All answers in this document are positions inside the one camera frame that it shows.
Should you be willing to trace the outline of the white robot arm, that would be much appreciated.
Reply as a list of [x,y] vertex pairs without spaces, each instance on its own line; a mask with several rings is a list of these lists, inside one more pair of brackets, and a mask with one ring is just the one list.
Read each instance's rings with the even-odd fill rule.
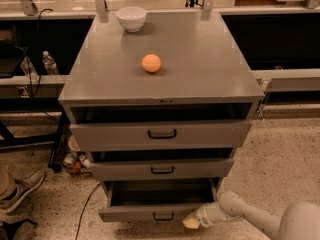
[[245,219],[271,240],[320,240],[320,206],[300,201],[277,216],[249,205],[232,191],[222,192],[218,200],[206,203],[183,219],[189,229],[209,228],[217,222]]

